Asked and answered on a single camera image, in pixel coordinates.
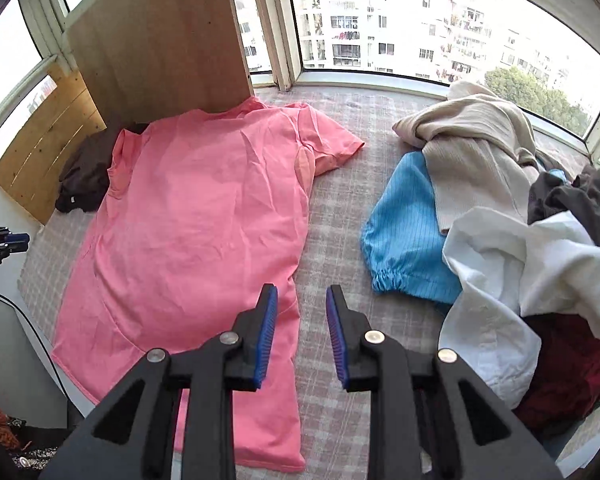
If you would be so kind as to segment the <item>pink t-shirt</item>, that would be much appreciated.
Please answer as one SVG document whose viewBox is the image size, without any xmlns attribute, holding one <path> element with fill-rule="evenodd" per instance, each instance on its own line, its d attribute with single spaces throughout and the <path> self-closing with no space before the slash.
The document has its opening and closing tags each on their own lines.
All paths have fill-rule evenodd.
<svg viewBox="0 0 600 480">
<path fill-rule="evenodd" d="M 236 460 L 302 471 L 294 272 L 314 179 L 360 148 L 360 138 L 312 106 L 256 98 L 220 114 L 160 119 L 142 133 L 122 130 L 61 301 L 54 361 L 99 402 L 148 350 L 200 347 L 271 283 L 271 359 L 262 388 L 234 397 Z"/>
</svg>

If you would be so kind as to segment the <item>pine plank panel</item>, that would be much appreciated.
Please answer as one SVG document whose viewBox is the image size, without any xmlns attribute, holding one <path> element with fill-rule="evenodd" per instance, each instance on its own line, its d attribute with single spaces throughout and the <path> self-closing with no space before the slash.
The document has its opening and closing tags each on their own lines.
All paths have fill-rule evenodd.
<svg viewBox="0 0 600 480">
<path fill-rule="evenodd" d="M 33 112 L 0 159 L 0 188 L 45 224 L 55 209 L 65 163 L 105 123 L 80 72 L 48 70 L 56 88 Z"/>
</svg>

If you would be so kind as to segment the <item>dark brown folded garment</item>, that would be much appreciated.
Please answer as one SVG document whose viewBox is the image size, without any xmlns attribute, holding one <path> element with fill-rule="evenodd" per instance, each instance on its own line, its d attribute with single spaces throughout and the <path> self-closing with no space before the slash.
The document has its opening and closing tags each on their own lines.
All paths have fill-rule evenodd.
<svg viewBox="0 0 600 480">
<path fill-rule="evenodd" d="M 140 136 L 147 127 L 147 122 L 132 122 L 87 136 L 61 170 L 55 209 L 63 214 L 75 209 L 98 211 L 110 187 L 110 168 L 114 168 L 114 187 L 127 186 L 137 159 L 135 150 L 142 146 L 130 137 Z"/>
</svg>

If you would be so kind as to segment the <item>orange knit scarf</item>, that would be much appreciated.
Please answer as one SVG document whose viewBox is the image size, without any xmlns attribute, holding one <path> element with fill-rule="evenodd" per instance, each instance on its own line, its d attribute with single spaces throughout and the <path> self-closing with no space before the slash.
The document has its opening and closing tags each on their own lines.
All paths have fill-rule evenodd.
<svg viewBox="0 0 600 480">
<path fill-rule="evenodd" d="M 0 443 L 9 451 L 18 450 L 20 442 L 9 426 L 9 418 L 0 410 Z"/>
</svg>

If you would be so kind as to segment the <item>dark red garment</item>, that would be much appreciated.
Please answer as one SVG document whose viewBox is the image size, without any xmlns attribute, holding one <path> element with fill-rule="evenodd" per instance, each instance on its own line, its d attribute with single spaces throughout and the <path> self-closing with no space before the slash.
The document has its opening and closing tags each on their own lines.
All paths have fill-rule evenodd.
<svg viewBox="0 0 600 480">
<path fill-rule="evenodd" d="M 564 434 L 600 407 L 600 338 L 576 314 L 539 314 L 524 322 L 540 337 L 532 382 L 514 413 L 532 434 Z"/>
</svg>

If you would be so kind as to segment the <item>white shirt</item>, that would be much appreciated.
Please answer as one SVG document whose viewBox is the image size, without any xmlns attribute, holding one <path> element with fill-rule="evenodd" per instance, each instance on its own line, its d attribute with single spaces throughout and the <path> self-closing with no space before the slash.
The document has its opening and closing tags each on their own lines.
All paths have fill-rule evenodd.
<svg viewBox="0 0 600 480">
<path fill-rule="evenodd" d="M 457 218 L 442 250 L 460 280 L 440 348 L 455 351 L 509 407 L 528 391 L 541 349 L 530 315 L 582 316 L 600 338 L 600 246 L 569 211 L 524 224 L 486 207 Z"/>
</svg>

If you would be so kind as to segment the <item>blue ribbed garment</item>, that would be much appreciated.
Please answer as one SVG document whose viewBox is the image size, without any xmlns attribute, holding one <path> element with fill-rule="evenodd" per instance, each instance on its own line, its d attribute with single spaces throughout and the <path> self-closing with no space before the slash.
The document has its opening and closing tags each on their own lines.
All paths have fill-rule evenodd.
<svg viewBox="0 0 600 480">
<path fill-rule="evenodd" d="M 443 261 L 444 242 L 425 157 L 407 153 L 362 227 L 361 252 L 373 291 L 402 292 L 448 313 L 462 288 Z"/>
</svg>

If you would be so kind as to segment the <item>large light wooden board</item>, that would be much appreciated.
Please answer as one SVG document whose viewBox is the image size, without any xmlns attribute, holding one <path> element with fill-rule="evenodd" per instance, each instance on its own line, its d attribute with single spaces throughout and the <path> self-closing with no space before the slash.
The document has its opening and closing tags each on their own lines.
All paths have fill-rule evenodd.
<svg viewBox="0 0 600 480">
<path fill-rule="evenodd" d="M 65 35 L 108 126 L 224 112 L 252 95 L 234 0 L 83 0 Z"/>
</svg>

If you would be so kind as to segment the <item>beige knit sweater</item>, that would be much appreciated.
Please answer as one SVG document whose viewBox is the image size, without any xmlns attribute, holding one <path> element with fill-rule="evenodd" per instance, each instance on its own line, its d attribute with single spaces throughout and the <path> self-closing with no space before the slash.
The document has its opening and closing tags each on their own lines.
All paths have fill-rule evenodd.
<svg viewBox="0 0 600 480">
<path fill-rule="evenodd" d="M 527 220 L 540 170 L 531 124 L 516 104 L 480 84 L 454 82 L 446 100 L 392 128 L 425 157 L 441 233 L 475 207 Z"/>
</svg>

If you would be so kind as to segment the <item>dark grey garment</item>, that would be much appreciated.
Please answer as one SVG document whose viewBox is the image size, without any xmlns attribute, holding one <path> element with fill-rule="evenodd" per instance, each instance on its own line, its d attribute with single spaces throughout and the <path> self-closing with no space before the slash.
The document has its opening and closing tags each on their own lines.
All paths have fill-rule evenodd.
<svg viewBox="0 0 600 480">
<path fill-rule="evenodd" d="M 544 171 L 531 185 L 527 223 L 570 211 L 596 246 L 600 246 L 600 168 L 585 166 L 571 182 Z"/>
</svg>

